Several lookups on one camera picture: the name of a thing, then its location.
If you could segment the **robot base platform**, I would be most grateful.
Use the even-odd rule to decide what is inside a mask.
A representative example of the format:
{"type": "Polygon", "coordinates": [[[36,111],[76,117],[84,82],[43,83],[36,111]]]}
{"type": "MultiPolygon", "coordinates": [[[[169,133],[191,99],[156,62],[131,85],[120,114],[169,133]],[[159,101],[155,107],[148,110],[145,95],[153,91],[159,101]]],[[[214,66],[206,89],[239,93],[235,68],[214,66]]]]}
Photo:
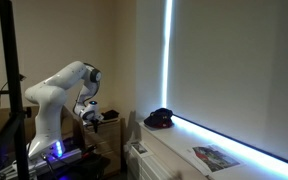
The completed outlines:
{"type": "MultiPolygon", "coordinates": [[[[52,141],[45,149],[38,151],[37,146],[30,143],[28,157],[29,180],[37,180],[38,176],[51,173],[64,166],[71,166],[82,159],[82,150],[73,147],[67,150],[64,142],[52,141]]],[[[20,180],[17,162],[13,161],[9,166],[0,170],[0,180],[20,180]]]]}

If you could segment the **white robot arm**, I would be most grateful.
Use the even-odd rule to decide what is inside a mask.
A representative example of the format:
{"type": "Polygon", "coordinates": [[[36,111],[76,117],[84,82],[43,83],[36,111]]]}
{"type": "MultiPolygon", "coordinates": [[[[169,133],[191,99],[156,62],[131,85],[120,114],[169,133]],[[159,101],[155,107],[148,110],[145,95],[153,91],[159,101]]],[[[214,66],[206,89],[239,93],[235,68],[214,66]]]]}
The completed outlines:
{"type": "Polygon", "coordinates": [[[28,158],[37,159],[42,153],[61,157],[65,147],[61,136],[61,111],[67,100],[66,91],[79,80],[84,84],[75,102],[73,112],[83,120],[102,120],[97,103],[85,101],[96,95],[100,87],[101,72],[94,66],[75,61],[55,75],[45,79],[25,91],[25,98],[39,105],[35,117],[36,135],[28,146],[28,158]]]}

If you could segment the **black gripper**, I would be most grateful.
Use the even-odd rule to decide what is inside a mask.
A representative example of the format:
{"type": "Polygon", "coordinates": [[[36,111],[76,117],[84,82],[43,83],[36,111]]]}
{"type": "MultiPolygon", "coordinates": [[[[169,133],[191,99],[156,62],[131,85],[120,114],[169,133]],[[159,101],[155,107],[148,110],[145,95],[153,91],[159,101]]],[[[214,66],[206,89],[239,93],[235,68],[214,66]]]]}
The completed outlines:
{"type": "Polygon", "coordinates": [[[99,120],[91,120],[91,125],[95,133],[98,132],[99,120]]]}

